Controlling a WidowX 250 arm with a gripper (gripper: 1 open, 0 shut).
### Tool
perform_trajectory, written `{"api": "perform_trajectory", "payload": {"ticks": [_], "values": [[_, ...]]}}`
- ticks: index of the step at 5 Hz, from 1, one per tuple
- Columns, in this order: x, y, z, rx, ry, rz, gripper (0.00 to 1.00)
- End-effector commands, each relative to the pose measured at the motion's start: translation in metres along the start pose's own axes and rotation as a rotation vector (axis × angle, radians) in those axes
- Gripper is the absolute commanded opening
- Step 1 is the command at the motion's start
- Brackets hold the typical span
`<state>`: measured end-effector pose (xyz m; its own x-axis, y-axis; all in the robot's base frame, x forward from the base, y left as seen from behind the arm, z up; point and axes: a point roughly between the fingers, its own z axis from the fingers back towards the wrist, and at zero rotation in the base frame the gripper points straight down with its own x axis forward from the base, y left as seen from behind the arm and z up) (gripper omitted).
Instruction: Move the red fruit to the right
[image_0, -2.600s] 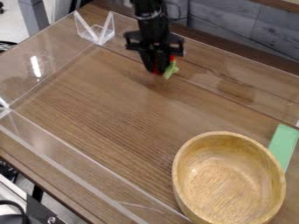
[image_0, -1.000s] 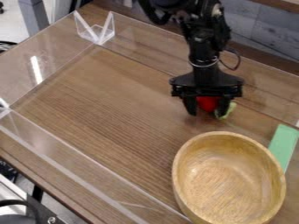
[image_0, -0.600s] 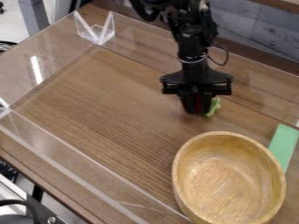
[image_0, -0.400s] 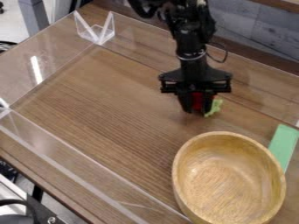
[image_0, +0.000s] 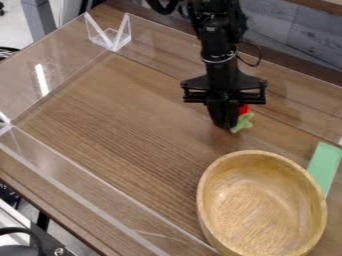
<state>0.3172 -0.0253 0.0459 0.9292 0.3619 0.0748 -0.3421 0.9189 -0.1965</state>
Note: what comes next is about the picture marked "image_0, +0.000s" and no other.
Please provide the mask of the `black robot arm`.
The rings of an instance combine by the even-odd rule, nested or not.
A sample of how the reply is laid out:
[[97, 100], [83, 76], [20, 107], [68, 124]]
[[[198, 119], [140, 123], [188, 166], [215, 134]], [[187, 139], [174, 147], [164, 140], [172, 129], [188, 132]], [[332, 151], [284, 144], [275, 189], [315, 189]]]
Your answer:
[[247, 30], [239, 0], [145, 1], [159, 14], [178, 11], [190, 20], [202, 44], [206, 74], [180, 83], [183, 101], [204, 104], [214, 124], [231, 133], [251, 128], [248, 106], [266, 103], [267, 81], [239, 70], [236, 44]]

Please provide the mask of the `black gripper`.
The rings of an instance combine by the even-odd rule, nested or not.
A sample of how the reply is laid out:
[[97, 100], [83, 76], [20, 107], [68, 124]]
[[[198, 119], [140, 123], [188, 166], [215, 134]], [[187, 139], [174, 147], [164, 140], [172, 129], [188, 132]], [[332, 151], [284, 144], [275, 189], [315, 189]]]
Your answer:
[[[208, 103], [208, 99], [236, 100], [242, 104], [264, 104], [267, 82], [244, 74], [235, 62], [206, 62], [206, 74], [180, 82], [187, 103]], [[228, 128], [234, 128], [239, 118], [239, 103], [227, 105]], [[216, 127], [226, 129], [226, 105], [207, 104], [208, 114]]]

